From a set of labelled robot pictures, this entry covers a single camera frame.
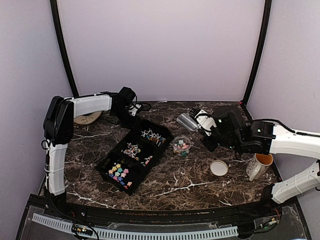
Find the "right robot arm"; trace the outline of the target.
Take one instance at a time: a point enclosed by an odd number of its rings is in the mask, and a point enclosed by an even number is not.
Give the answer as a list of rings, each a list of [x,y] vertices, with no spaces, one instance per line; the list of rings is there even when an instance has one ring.
[[[293,155],[313,158],[307,169],[287,180],[268,185],[262,201],[255,205],[255,213],[266,217],[275,208],[292,197],[320,186],[320,135],[287,127],[279,120],[263,118],[247,122],[233,106],[216,108],[209,114],[200,110],[194,120],[203,131],[202,144],[213,152],[218,146],[236,154]]]

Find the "metal candy scoop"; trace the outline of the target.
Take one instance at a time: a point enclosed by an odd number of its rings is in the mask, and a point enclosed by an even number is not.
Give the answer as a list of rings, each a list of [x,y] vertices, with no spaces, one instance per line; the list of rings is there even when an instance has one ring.
[[[195,132],[199,129],[198,124],[190,117],[188,113],[180,114],[176,121],[188,131]]]

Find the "clear plastic cup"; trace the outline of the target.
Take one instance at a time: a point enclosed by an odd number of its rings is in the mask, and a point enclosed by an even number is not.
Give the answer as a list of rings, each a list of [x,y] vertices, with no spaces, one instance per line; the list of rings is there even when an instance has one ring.
[[[191,145],[192,142],[187,136],[177,136],[172,142],[173,152],[185,157],[189,154]]]

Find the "black three-compartment candy tray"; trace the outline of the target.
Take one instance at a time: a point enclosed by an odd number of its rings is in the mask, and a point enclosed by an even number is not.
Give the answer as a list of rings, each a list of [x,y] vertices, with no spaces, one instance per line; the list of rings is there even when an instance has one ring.
[[[167,127],[143,119],[95,169],[103,180],[131,196],[172,140],[173,135]]]

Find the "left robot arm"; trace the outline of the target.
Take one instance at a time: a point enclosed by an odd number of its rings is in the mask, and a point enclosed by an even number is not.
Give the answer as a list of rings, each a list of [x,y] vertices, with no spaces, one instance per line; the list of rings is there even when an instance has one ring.
[[[141,119],[134,100],[136,93],[129,87],[119,92],[99,92],[79,97],[52,98],[44,122],[45,187],[52,196],[65,193],[64,169],[68,144],[74,135],[74,119],[97,112],[107,112],[118,118],[120,125],[131,129]]]

